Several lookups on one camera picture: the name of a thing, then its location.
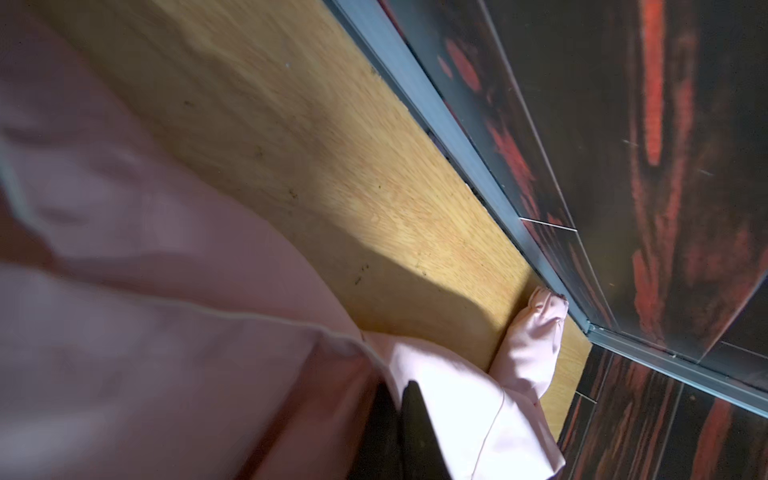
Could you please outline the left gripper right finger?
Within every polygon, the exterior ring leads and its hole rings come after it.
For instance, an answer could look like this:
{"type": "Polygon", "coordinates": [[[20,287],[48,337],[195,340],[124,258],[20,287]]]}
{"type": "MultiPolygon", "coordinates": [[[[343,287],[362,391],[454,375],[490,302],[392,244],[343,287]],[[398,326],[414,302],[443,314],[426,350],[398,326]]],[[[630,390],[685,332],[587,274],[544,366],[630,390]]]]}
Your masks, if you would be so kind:
{"type": "Polygon", "coordinates": [[[450,479],[421,389],[409,381],[400,410],[404,479],[450,479]]]}

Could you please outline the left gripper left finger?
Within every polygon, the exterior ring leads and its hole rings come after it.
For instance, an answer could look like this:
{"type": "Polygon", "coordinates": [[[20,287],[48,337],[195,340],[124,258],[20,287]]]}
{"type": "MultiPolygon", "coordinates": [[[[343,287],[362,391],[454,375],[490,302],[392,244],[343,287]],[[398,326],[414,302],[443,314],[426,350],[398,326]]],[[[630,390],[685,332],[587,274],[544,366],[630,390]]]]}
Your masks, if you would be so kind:
{"type": "Polygon", "coordinates": [[[388,387],[381,383],[368,417],[348,479],[402,478],[400,419],[388,387]]]}

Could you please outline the pink zip jacket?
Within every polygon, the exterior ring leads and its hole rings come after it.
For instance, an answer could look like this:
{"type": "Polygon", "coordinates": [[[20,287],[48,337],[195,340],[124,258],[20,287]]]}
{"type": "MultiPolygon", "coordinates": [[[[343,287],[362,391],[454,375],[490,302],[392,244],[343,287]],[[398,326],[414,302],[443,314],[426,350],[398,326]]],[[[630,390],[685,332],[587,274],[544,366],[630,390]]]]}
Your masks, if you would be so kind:
{"type": "Polygon", "coordinates": [[[1,475],[348,479],[418,383],[450,479],[548,479],[568,310],[538,288],[482,371],[359,329],[271,225],[185,172],[51,29],[1,5],[1,475]]]}

